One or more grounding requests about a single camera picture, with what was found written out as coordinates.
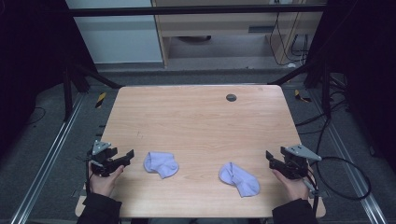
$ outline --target round hole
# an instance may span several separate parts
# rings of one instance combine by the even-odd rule
[[[234,94],[228,94],[225,98],[230,102],[234,102],[236,100],[236,96]]]

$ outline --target gray floor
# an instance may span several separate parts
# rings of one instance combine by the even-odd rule
[[[237,50],[232,45],[238,44]],[[167,68],[138,69],[125,73],[103,73],[104,76],[123,85],[182,85],[182,84],[232,84],[266,83],[286,75],[290,68],[276,64],[263,36],[236,36],[227,38],[213,36],[210,41],[177,39],[172,42],[170,61]],[[315,103],[296,100],[294,90],[301,91],[303,97],[315,98],[319,90],[305,90],[298,76],[283,86],[283,91],[296,123],[314,117],[319,113]],[[62,150],[49,172],[48,178],[38,194],[29,219],[77,220],[74,209],[78,198],[72,195],[82,188],[84,182],[84,163],[76,157],[84,157],[95,139],[100,139],[117,91],[111,90],[95,80],[89,79],[92,87],[88,93],[74,92],[74,99],[82,96],[81,108],[76,117]],[[95,108],[101,92],[106,98],[101,108]],[[342,95],[334,95],[334,102],[343,100]],[[26,125],[13,154],[5,161],[0,170],[0,220],[7,223],[19,208],[28,192],[35,175],[63,125],[64,101],[62,85],[42,92],[36,100],[31,117],[33,124]],[[299,133],[319,130],[323,119],[299,127]],[[385,160],[373,158],[368,151],[368,143],[356,124],[352,114],[343,105],[332,113],[332,125],[340,135],[347,152],[353,161],[370,178],[372,195],[388,223],[396,223],[396,175],[389,169]],[[301,134],[302,143],[316,148],[318,133]],[[329,130],[323,135],[320,145],[321,156],[337,156],[337,145]],[[343,164],[326,162],[320,166],[328,183],[337,190],[354,195],[355,190]],[[330,193],[323,199],[327,214],[320,223],[375,223],[364,209],[364,202],[346,200],[328,190],[318,179],[320,189]]]

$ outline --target aluminum rail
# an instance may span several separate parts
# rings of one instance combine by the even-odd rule
[[[320,106],[320,100],[319,96],[315,91],[309,90],[309,93],[313,99],[313,102],[315,103],[318,111],[320,113],[323,112],[321,106]],[[347,161],[351,161],[352,157],[349,155],[347,147],[344,145],[344,142],[340,136],[340,134],[337,132],[337,129],[335,128],[333,123],[330,123],[329,125],[329,134],[330,138],[332,139],[332,142],[334,143],[334,149],[337,153],[337,155],[345,159]],[[355,192],[361,196],[364,195],[365,192],[367,192],[367,184],[365,182],[364,177],[361,175],[361,173],[353,168],[350,165],[345,165],[346,169],[346,174],[349,177],[349,180],[355,190]],[[375,197],[373,193],[371,193],[367,198],[361,200],[361,205],[363,206],[364,211],[367,214],[367,217],[370,219],[371,223],[373,224],[387,224],[387,220],[382,213],[381,208],[379,207],[378,203],[375,200]]]
[[[23,198],[23,201],[15,212],[14,216],[11,219],[11,224],[24,224],[29,217],[33,206],[40,194],[41,190],[46,183],[46,180],[52,170],[52,167],[58,158],[58,155],[64,145],[64,141],[69,134],[78,112],[80,110],[81,104],[84,100],[85,93],[79,93],[74,105],[74,112],[71,114],[70,119],[65,121],[61,127],[61,130],[58,132],[51,148],[49,149],[49,153],[44,159],[43,164],[41,165],[40,170],[38,171],[37,175],[35,176],[35,180],[33,181],[31,187],[29,188],[28,192]]]
[[[72,8],[68,10],[43,10],[41,13],[56,16],[104,17],[177,14],[224,14],[224,13],[276,13],[276,12],[322,12],[345,6],[309,5],[239,5],[239,6],[193,6],[193,7],[114,7]]]

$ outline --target black cable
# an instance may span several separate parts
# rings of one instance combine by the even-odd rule
[[[337,194],[337,195],[340,196],[340,197],[343,197],[343,198],[346,198],[346,199],[349,199],[349,200],[352,200],[352,201],[362,200],[362,199],[367,198],[367,197],[370,195],[371,190],[372,190],[371,182],[370,182],[369,177],[363,172],[363,170],[362,170],[361,168],[359,168],[357,165],[355,165],[355,164],[354,164],[353,162],[351,162],[351,161],[347,161],[347,160],[345,160],[345,159],[338,158],[338,157],[323,157],[323,158],[322,158],[322,161],[326,161],[326,160],[344,161],[344,162],[348,163],[349,165],[353,166],[355,169],[357,169],[357,170],[361,173],[361,175],[363,176],[363,178],[364,178],[364,180],[365,180],[365,182],[366,182],[366,184],[367,184],[367,192],[366,192],[364,195],[358,196],[358,197],[353,197],[353,196],[345,195],[344,193],[341,193],[340,191],[337,191],[337,190],[333,189],[333,188],[326,182],[326,180],[323,178],[323,176],[322,176],[322,174],[321,174],[321,172],[320,172],[320,169],[319,169],[319,162],[318,162],[318,161],[313,162],[313,165],[316,165],[316,166],[317,166],[317,171],[318,171],[318,176],[319,176],[319,178],[321,179],[321,181],[323,182],[323,184],[324,184],[329,190],[331,190],[333,193]]]
[[[315,181],[311,178],[311,176],[307,175],[306,176],[309,180],[309,182],[311,183],[312,187],[314,188],[315,192],[314,192],[314,203],[312,204],[312,211],[314,212],[314,215],[317,215],[317,211],[318,211],[318,202],[319,202],[319,196],[318,196],[318,186],[315,183]]]
[[[35,109],[41,109],[43,111],[43,114],[41,115],[41,117],[39,119],[36,119],[34,121],[31,121],[31,122],[28,122],[28,123],[26,123],[26,125],[31,125],[31,124],[37,123],[37,122],[39,122],[41,119],[43,119],[46,116],[47,111],[43,107],[37,106],[37,107],[35,107]]]
[[[294,45],[295,45],[295,43],[296,43],[297,37],[298,37],[298,35],[295,35],[294,38],[293,38],[293,42],[291,42],[290,52],[291,52],[292,55],[294,55],[294,56],[296,56],[296,57],[301,57],[303,53],[306,54],[306,53],[309,51],[309,50],[306,49],[306,46],[305,46],[305,42],[307,41],[307,35],[305,35],[305,42],[304,42],[304,47],[303,47],[303,49],[295,50],[295,49],[294,49]]]
[[[343,101],[341,101],[341,102],[339,102],[339,103],[333,105],[333,106],[332,106],[332,112],[336,111],[335,108],[336,108],[337,106],[339,106],[339,105],[341,105],[341,104],[344,104],[345,102],[346,102],[346,100],[343,100]],[[300,123],[296,123],[295,126],[296,126],[296,127],[299,127],[299,126],[306,125],[306,124],[311,123],[311,122],[313,122],[313,121],[315,121],[315,120],[317,120],[317,119],[320,119],[320,118],[323,117],[324,115],[325,115],[325,113],[321,113],[321,114],[319,114],[319,115],[314,116],[314,117],[311,118],[311,119],[306,119],[306,120],[304,120],[304,121],[302,121],[302,122],[300,122]]]
[[[293,60],[293,59],[289,58],[289,56],[288,56],[288,54],[287,54],[287,52],[286,52],[285,44],[283,43],[282,35],[280,34],[279,22],[278,22],[278,20],[279,20],[279,12],[276,13],[276,21],[275,21],[274,29],[273,29],[273,31],[272,31],[272,33],[271,33],[271,35],[270,35],[270,38],[269,38],[269,39],[270,39],[270,49],[271,49],[271,51],[273,52],[274,57],[275,57],[275,52],[274,52],[274,49],[272,48],[272,35],[273,35],[274,31],[275,31],[275,28],[277,27],[277,32],[279,33],[279,39],[280,39],[280,42],[281,42],[281,44],[282,44],[283,53],[285,54],[286,58],[287,58],[288,60],[290,60],[290,62],[288,62],[288,63],[279,63],[279,62],[276,60],[276,57],[275,57],[275,61],[276,61],[277,65],[287,65],[287,64],[289,64],[289,63],[296,63],[296,62],[298,62],[298,60]]]
[[[318,155],[318,153],[319,153],[319,146],[320,146],[320,143],[321,143],[322,136],[323,136],[323,134],[324,134],[324,130],[326,130],[326,127],[329,125],[330,120],[331,120],[331,118],[326,118],[326,121],[324,122],[323,128],[322,128],[322,130],[321,130],[321,132],[320,132],[319,139],[318,139],[318,143],[317,143],[317,149],[315,150],[315,153],[316,153],[317,155]]]

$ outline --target human hand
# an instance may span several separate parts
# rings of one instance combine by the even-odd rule
[[[272,170],[276,178],[283,184],[290,202],[297,199],[308,199],[309,190],[302,179],[288,179],[283,176],[278,170]]]
[[[99,175],[92,174],[91,163],[90,167],[90,185],[91,185],[91,192],[96,194],[101,194],[106,197],[110,197],[111,192],[113,191],[114,187],[116,187],[116,180],[123,172],[124,166],[121,165],[115,172],[110,174],[110,176],[102,177]]]

